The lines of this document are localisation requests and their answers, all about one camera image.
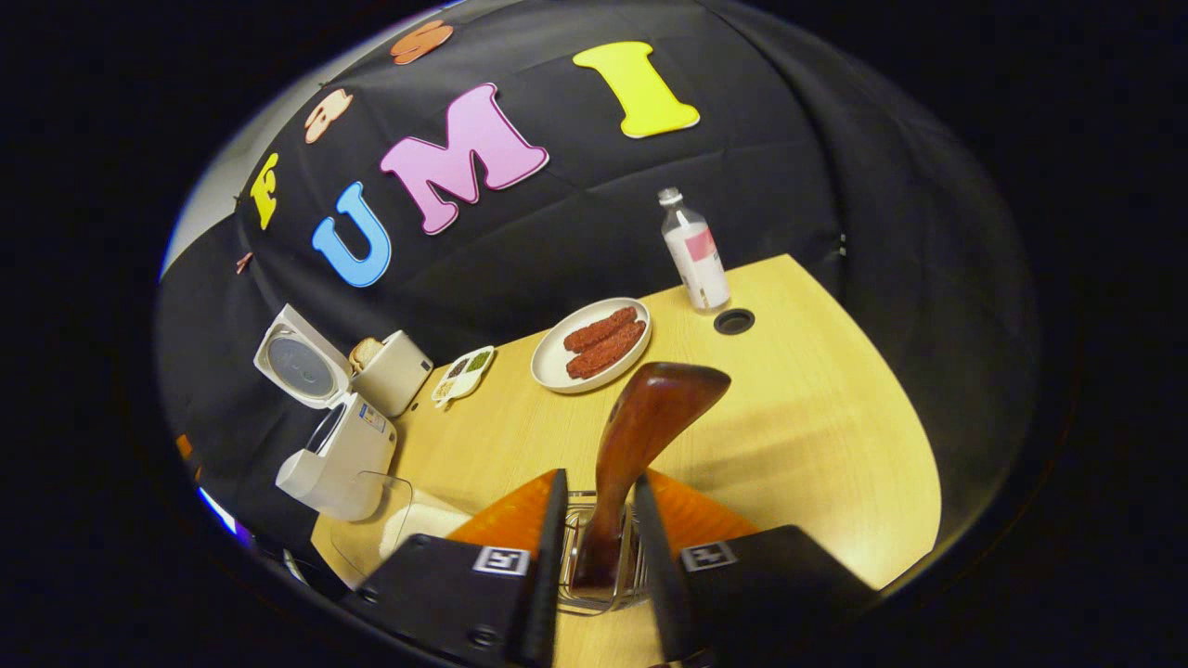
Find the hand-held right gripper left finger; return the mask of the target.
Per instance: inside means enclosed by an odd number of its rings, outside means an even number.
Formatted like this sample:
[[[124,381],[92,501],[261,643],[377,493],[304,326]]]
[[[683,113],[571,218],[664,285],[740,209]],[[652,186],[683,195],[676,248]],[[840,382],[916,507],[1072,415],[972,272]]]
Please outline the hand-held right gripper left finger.
[[[518,543],[413,532],[343,605],[412,655],[413,668],[551,668],[568,481],[529,483]]]

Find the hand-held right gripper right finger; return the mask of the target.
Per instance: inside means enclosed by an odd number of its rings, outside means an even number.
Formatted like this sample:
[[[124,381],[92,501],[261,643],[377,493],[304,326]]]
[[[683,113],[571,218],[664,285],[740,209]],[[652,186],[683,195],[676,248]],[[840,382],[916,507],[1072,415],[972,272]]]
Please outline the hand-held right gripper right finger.
[[[680,668],[807,668],[880,601],[805,530],[760,530],[656,470],[636,509],[662,653]]]

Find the metal wire chopstick holder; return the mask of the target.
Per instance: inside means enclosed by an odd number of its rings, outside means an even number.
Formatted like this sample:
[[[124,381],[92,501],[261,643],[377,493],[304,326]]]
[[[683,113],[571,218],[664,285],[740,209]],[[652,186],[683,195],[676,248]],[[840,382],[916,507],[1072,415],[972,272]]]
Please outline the metal wire chopstick holder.
[[[562,571],[560,576],[560,612],[593,617],[636,609],[650,599],[649,567],[639,541],[639,517],[626,503],[621,513],[617,571],[607,590],[576,590],[573,573],[577,562],[586,525],[598,504],[594,491],[571,491],[563,521]]]

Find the white rice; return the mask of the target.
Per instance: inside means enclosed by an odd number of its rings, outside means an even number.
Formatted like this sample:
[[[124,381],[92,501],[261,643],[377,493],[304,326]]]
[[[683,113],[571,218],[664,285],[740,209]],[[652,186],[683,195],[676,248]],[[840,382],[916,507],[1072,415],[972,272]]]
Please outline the white rice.
[[[388,559],[413,535],[447,537],[470,521],[470,517],[472,513],[459,510],[446,500],[413,490],[409,499],[400,499],[394,504],[394,513],[383,524],[379,555]]]

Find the white rice cooker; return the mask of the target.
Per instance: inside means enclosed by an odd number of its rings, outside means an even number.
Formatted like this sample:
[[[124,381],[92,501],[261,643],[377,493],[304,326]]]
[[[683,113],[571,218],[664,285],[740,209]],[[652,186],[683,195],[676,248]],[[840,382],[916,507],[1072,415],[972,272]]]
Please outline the white rice cooker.
[[[397,431],[354,389],[347,357],[286,304],[265,330],[253,364],[289,397],[324,414],[280,465],[276,487],[333,519],[367,519],[381,503]]]

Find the brown wooden spoon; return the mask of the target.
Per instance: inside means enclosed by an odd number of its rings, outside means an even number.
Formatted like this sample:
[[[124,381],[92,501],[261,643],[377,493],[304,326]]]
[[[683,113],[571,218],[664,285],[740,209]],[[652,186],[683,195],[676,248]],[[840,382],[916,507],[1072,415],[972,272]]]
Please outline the brown wooden spoon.
[[[731,377],[721,368],[684,363],[642,365],[612,407],[600,440],[598,503],[583,527],[570,576],[579,595],[615,587],[628,490],[668,445],[718,404]]]

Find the clear plastic container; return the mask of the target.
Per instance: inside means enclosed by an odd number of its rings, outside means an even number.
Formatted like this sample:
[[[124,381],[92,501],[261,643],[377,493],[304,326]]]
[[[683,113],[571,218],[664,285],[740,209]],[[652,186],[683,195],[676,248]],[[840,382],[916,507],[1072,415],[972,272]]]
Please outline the clear plastic container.
[[[360,472],[348,486],[345,498],[347,519],[329,530],[331,554],[342,562],[341,579],[349,590],[358,590],[386,559],[379,555],[383,524],[394,513],[394,504],[409,499],[416,487],[405,479]]]

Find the white round plate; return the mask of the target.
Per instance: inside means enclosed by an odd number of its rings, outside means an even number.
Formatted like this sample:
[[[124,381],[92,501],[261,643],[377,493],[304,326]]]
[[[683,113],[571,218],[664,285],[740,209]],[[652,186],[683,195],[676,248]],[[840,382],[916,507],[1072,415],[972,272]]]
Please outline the white round plate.
[[[577,353],[564,347],[563,340],[573,330],[579,330],[590,323],[598,322],[612,315],[621,308],[636,310],[636,320],[644,326],[642,335],[636,344],[609,364],[598,374],[590,378],[571,378],[567,371],[567,365],[579,357]],[[617,297],[617,300],[601,300],[587,304],[579,310],[571,311],[560,320],[551,329],[543,335],[537,348],[533,351],[531,360],[531,373],[535,380],[542,386],[556,393],[583,393],[602,387],[620,378],[628,368],[645,354],[652,334],[651,311],[638,300],[628,297]]]

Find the white divided bean dish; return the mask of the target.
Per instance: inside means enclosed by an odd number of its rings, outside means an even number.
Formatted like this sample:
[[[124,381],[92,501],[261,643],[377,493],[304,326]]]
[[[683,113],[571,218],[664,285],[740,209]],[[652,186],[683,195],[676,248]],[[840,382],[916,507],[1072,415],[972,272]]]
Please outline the white divided bean dish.
[[[460,355],[449,368],[446,368],[446,374],[434,386],[430,393],[434,407],[447,407],[455,399],[470,396],[484,380],[484,373],[489,368],[494,357],[497,347],[491,345]]]

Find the white toaster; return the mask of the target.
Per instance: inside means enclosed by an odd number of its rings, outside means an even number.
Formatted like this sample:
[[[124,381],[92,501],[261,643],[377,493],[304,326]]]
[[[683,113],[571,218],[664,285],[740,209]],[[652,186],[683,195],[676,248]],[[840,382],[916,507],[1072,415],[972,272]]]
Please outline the white toaster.
[[[383,351],[361,373],[352,368],[352,387],[387,418],[407,410],[421,386],[432,373],[432,360],[406,330],[383,338]]]

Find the red sausage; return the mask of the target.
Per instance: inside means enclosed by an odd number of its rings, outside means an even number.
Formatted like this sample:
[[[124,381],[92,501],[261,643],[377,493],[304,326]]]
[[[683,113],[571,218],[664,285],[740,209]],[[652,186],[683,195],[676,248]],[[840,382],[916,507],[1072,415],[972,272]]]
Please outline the red sausage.
[[[573,353],[583,353],[586,349],[611,338],[615,330],[637,320],[637,310],[633,307],[623,307],[612,311],[611,315],[598,320],[588,326],[571,330],[563,340],[564,349]]]
[[[600,342],[584,349],[579,357],[567,363],[567,373],[570,378],[586,379],[598,376],[628,354],[644,334],[646,324],[642,320],[636,320],[623,324],[619,329],[601,340]]]

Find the clear bottle pink label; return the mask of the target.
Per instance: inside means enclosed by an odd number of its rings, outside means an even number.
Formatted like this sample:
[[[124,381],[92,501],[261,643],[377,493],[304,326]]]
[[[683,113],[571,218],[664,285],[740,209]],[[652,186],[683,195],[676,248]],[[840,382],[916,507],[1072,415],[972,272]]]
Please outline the clear bottle pink label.
[[[704,314],[722,310],[729,304],[729,281],[707,219],[687,206],[677,187],[666,187],[657,198],[665,209],[662,240],[678,269],[691,308]]]

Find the black backdrop cloth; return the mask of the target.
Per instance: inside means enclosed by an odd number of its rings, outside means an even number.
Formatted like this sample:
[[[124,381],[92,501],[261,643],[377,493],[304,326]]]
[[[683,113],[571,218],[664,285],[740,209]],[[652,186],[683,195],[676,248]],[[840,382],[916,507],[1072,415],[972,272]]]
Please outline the black backdrop cloth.
[[[933,445],[939,537],[977,519],[1026,437],[1040,317],[977,157],[880,73],[733,0],[467,0],[398,65],[379,46],[255,149],[234,212],[162,275],[162,412],[225,508],[277,541],[273,486],[312,431],[251,363],[292,304],[339,348],[407,330],[432,361],[678,284],[678,187],[734,269],[790,256],[895,372]],[[249,267],[235,263],[253,253]]]

